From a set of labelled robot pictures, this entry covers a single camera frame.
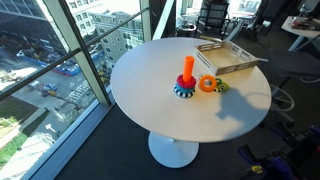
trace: desk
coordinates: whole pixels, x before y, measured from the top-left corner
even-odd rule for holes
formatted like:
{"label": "desk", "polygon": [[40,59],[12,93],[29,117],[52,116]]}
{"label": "desk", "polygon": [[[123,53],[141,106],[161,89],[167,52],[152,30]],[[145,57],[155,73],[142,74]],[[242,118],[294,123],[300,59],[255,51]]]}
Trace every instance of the desk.
{"label": "desk", "polygon": [[[210,42],[179,37],[144,43],[125,53],[111,75],[119,107],[151,131],[150,151],[167,167],[189,164],[199,142],[225,141],[252,130],[271,104],[269,84],[257,67],[219,76],[231,87],[226,93],[206,93],[196,87],[192,98],[178,97],[173,89],[185,56],[206,43]],[[193,75],[204,72],[195,62]]]}
{"label": "desk", "polygon": [[[288,16],[286,21],[282,24],[281,28],[291,32],[293,34],[299,35],[299,37],[295,40],[295,42],[291,45],[291,47],[289,48],[289,51],[293,51],[295,50],[303,41],[303,39],[305,37],[307,38],[314,38],[316,37],[318,34],[320,34],[320,31],[309,31],[309,30],[301,30],[301,29],[292,29],[290,27],[290,24],[293,21],[293,16]],[[314,21],[320,23],[320,20],[318,19],[314,19]]]}

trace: floor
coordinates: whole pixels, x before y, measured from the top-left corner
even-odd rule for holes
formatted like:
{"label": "floor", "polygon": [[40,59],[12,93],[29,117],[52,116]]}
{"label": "floor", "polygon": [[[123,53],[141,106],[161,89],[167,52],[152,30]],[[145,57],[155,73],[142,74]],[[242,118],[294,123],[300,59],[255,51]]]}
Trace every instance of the floor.
{"label": "floor", "polygon": [[[288,49],[296,36],[281,30],[284,18],[278,18],[267,36],[255,36],[243,30],[234,43],[260,58],[266,58],[270,48]],[[270,84],[280,82],[281,78],[270,70],[267,63],[260,63],[258,67]],[[284,89],[296,101],[296,107],[288,112],[295,119],[295,126],[289,130],[299,132],[311,125],[319,125],[320,83],[305,84],[299,79],[292,79]],[[201,143],[192,163],[171,169],[160,165],[152,157],[147,144],[149,132],[130,120],[116,105],[56,179],[241,179],[246,176],[245,170],[250,165],[237,153],[238,147],[248,144],[256,157],[265,156],[282,144],[282,140],[268,128],[273,122],[281,120],[281,116],[270,111],[263,128],[256,127],[241,137],[225,142]],[[320,179],[319,162],[304,167],[302,173],[307,179]]]}

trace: table top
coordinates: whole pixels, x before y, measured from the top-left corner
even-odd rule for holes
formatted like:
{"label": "table top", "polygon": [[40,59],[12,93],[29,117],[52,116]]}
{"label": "table top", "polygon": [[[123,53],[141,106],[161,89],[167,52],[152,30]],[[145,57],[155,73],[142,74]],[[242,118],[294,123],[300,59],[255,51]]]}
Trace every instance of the table top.
{"label": "table top", "polygon": [[[293,22],[293,18],[294,16],[288,16],[286,21],[282,24],[281,28],[293,34],[308,37],[308,38],[313,38],[313,37],[316,37],[318,34],[320,34],[320,31],[292,29],[290,27],[290,24]],[[319,19],[313,19],[313,21],[320,23]]]}
{"label": "table top", "polygon": [[[173,89],[183,73],[184,58],[209,41],[165,38],[125,53],[111,75],[113,96],[123,112],[145,129],[191,142],[232,139],[256,127],[269,111],[269,84],[258,67],[219,76],[230,85],[225,93],[203,92],[191,98]],[[205,73],[195,61],[193,76]]]}

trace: table leg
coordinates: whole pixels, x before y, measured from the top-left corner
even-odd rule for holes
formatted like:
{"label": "table leg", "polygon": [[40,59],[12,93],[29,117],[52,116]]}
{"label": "table leg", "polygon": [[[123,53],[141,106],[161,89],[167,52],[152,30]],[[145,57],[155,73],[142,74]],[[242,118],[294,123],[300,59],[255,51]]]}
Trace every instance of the table leg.
{"label": "table leg", "polygon": [[149,149],[160,164],[180,168],[191,163],[196,157],[199,143],[174,140],[150,132]]}
{"label": "table leg", "polygon": [[291,47],[289,48],[289,51],[294,51],[295,49],[297,49],[297,47],[301,44],[303,39],[304,39],[304,36],[299,36],[296,39],[296,41],[294,41],[294,43],[291,45]]}

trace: orange peg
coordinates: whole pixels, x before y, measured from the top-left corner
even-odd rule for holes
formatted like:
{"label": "orange peg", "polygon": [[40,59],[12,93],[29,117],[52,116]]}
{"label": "orange peg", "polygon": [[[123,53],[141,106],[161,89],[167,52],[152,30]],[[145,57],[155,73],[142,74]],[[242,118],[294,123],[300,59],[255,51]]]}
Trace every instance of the orange peg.
{"label": "orange peg", "polygon": [[193,64],[194,64],[194,57],[186,56],[184,60],[184,71],[182,76],[183,82],[190,82],[191,76],[192,76]]}

